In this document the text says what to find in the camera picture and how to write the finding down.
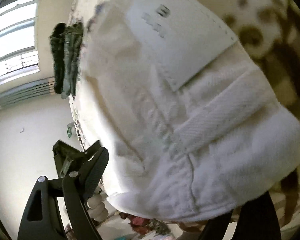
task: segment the folded white clothing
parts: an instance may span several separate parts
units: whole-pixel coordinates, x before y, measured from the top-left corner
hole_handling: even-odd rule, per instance
[[[196,0],[169,1],[104,6],[84,38],[75,101],[87,141],[109,150],[111,205],[200,221],[293,171],[300,124],[218,17]]]

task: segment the window sill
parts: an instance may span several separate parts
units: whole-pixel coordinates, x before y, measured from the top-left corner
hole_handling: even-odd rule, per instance
[[[10,82],[10,81],[15,80],[20,77],[25,77],[25,76],[37,73],[39,71],[40,71],[40,69],[39,69],[39,66],[37,65],[37,66],[32,66],[32,67],[27,67],[27,68],[23,68],[20,70],[16,70],[11,73],[7,73],[0,77],[0,85],[3,85],[7,82]]]

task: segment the wall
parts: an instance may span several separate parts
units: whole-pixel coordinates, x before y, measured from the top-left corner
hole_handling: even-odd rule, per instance
[[[56,24],[68,22],[72,2],[73,0],[39,0],[35,28],[40,72],[0,85],[0,93],[28,82],[53,76],[53,60],[50,53],[49,36]]]
[[[36,98],[0,112],[0,219],[13,240],[37,178],[58,177],[52,146],[61,139],[81,149],[78,139],[66,134],[72,120],[69,101],[60,95]]]

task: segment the silver screw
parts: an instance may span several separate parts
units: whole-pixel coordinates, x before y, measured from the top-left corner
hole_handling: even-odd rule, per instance
[[[71,178],[75,178],[76,176],[78,176],[78,172],[77,171],[71,171],[70,174],[69,174],[69,176]]]
[[[45,180],[46,180],[46,177],[45,177],[45,176],[41,176],[41,177],[38,179],[39,182],[44,182]]]

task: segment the white garment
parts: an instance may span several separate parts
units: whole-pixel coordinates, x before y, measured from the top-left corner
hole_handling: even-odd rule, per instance
[[[206,220],[262,195],[300,163],[300,124],[237,41],[175,92],[112,0],[86,37],[76,104],[109,150],[116,209]]]

